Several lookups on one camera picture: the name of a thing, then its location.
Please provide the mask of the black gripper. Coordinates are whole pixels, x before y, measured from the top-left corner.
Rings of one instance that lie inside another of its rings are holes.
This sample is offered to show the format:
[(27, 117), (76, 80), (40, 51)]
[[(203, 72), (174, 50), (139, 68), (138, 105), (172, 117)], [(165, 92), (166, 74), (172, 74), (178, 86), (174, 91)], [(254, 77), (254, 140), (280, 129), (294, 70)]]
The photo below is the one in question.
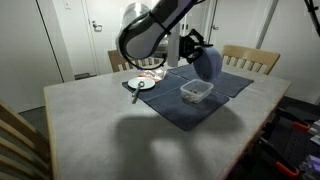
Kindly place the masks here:
[(179, 56), (187, 60), (189, 64), (197, 60), (204, 52), (204, 48), (212, 47), (204, 41), (204, 37), (195, 29), (186, 36), (181, 36), (179, 41)]

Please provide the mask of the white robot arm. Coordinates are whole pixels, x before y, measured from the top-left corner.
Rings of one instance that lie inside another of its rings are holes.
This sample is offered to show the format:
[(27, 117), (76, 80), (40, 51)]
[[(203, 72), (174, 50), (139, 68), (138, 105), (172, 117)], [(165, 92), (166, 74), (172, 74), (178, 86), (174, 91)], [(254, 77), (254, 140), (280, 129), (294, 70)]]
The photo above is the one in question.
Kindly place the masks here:
[(130, 4), (123, 16), (123, 24), (116, 39), (120, 56), (131, 66), (144, 70), (139, 60), (160, 58), (162, 67), (170, 56), (169, 41), (172, 29), (196, 5), (205, 0), (160, 0), (153, 8), (141, 3)]

